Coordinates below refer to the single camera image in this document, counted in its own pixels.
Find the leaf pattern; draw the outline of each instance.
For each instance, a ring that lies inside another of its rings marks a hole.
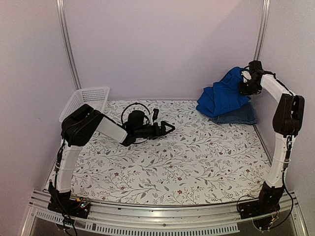
[[[123,109],[134,102],[108,101],[106,115],[120,123]],[[176,130],[129,147],[95,132],[77,160],[73,195],[149,205],[226,203],[258,195],[270,165],[252,126],[216,125],[195,109],[196,101],[140,102],[158,108],[158,121]],[[136,109],[147,112],[130,107],[123,119]]]

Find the white wall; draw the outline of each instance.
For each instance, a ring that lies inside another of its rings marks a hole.
[[[315,1],[271,1],[261,55],[263,67],[277,74],[306,100],[302,130],[296,140],[287,182],[294,189],[310,235],[315,236]],[[276,102],[266,93],[255,99],[258,128],[273,153],[272,117]]]
[[[2,1],[0,35],[0,235],[15,236],[53,165],[74,86],[55,1]]]
[[[65,1],[84,88],[111,99],[197,99],[253,58],[261,0]]]

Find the folded fabric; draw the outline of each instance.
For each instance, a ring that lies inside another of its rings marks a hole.
[[[204,88],[197,101],[197,110],[209,117],[217,117],[240,109],[250,101],[251,98],[241,95],[238,89],[238,84],[243,81],[242,70],[242,68],[234,67],[212,87]]]
[[[257,124],[258,119],[251,103],[248,102],[238,110],[210,118],[215,124]]]

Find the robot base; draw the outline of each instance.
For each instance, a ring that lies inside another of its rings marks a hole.
[[[252,202],[246,202],[246,203],[240,203],[238,205],[238,210],[241,215],[241,219],[247,219],[252,217],[257,217],[260,215],[269,214],[272,212],[275,212],[277,210],[280,210],[280,205],[269,205],[264,206],[264,208],[261,207],[261,204],[259,201],[252,201]]]
[[[90,212],[90,204],[80,207],[80,202],[76,200],[71,200],[70,195],[71,191],[66,193],[59,193],[56,190],[52,183],[49,183],[49,193],[51,195],[48,209],[58,213],[65,213],[64,209],[68,212],[70,216],[79,217],[87,219]]]

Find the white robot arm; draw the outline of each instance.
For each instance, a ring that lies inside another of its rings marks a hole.
[[[239,204],[241,218],[250,218],[279,210],[279,200],[285,189],[284,178],[290,162],[290,154],[296,136],[301,129],[304,98],[289,90],[276,75],[264,71],[260,61],[249,63],[251,80],[240,83],[243,95],[259,94],[266,89],[277,101],[273,118],[276,145],[270,173],[264,182],[257,201]]]
[[[141,103],[134,103],[127,106],[123,113],[132,105],[144,106]],[[69,115],[62,123],[63,142],[55,165],[55,183],[49,183],[48,190],[51,200],[48,209],[66,215],[87,218],[89,205],[82,204],[82,207],[78,207],[78,203],[70,199],[71,179],[83,146],[88,143],[95,131],[127,147],[134,144],[137,138],[153,139],[175,130],[173,125],[165,121],[161,121],[160,126],[154,122],[158,117],[158,109],[153,111],[151,114],[148,110],[149,117],[143,111],[132,111],[128,116],[128,121],[125,123],[122,121],[122,125],[116,124],[112,119],[87,104]]]

